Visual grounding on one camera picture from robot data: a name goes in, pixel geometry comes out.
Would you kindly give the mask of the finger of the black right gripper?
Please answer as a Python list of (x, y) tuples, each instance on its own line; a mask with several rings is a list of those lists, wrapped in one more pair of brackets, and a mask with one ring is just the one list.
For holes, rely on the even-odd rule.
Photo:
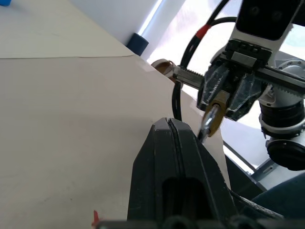
[(237, 121), (249, 113), (254, 102), (265, 91), (265, 83), (256, 78), (254, 74), (246, 73), (239, 82), (225, 116), (233, 121)]
[(226, 63), (215, 62), (210, 65), (198, 90), (197, 108), (206, 110), (221, 90), (228, 74), (229, 68)]

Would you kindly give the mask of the dark blue rounded object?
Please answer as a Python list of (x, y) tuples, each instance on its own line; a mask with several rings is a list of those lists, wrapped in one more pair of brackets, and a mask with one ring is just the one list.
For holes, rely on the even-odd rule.
[(252, 201), (285, 218), (266, 225), (265, 229), (305, 229), (305, 173), (269, 189)]

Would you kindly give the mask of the brown tape roll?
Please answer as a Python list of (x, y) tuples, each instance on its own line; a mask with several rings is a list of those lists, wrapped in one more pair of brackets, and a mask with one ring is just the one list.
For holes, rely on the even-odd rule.
[(173, 74), (176, 65), (172, 61), (159, 59), (154, 61), (151, 66), (175, 83), (176, 79), (173, 77)]

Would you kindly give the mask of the brass padlock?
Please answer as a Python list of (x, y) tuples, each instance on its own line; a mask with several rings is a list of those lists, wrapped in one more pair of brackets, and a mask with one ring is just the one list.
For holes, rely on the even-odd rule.
[(209, 114), (212, 115), (212, 122), (209, 126), (209, 137), (212, 137), (220, 127), (222, 119), (225, 116), (226, 109), (228, 107), (229, 98), (230, 94), (224, 90), (221, 90), (212, 100), (212, 102), (207, 106), (207, 114), (205, 114), (204, 116), (207, 116)]

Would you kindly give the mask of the grey metal frame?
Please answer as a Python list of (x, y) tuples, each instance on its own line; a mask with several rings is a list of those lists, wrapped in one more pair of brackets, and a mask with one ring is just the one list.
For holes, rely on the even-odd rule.
[(237, 194), (244, 192), (259, 192), (262, 193), (267, 189), (260, 183), (260, 179), (265, 178), (272, 171), (274, 171), (278, 165), (271, 159), (266, 160), (257, 170), (250, 175), (245, 172), (236, 162), (230, 157), (225, 156), (229, 180), (232, 191)]

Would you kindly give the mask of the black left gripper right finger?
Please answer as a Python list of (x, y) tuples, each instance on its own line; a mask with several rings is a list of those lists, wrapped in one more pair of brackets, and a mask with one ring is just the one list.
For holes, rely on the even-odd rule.
[(171, 119), (180, 168), (180, 214), (227, 222), (237, 209), (220, 168), (188, 124)]

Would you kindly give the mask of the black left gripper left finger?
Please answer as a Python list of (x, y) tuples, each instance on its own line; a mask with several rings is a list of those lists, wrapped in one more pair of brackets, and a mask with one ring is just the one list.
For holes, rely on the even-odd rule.
[(180, 124), (161, 118), (151, 126), (132, 167), (128, 220), (164, 221), (182, 215)]

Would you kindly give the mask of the dark blue cylinder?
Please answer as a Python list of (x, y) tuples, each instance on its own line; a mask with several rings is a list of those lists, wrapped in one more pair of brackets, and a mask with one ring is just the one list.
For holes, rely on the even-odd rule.
[(138, 56), (141, 56), (149, 42), (137, 33), (129, 39), (126, 47)]

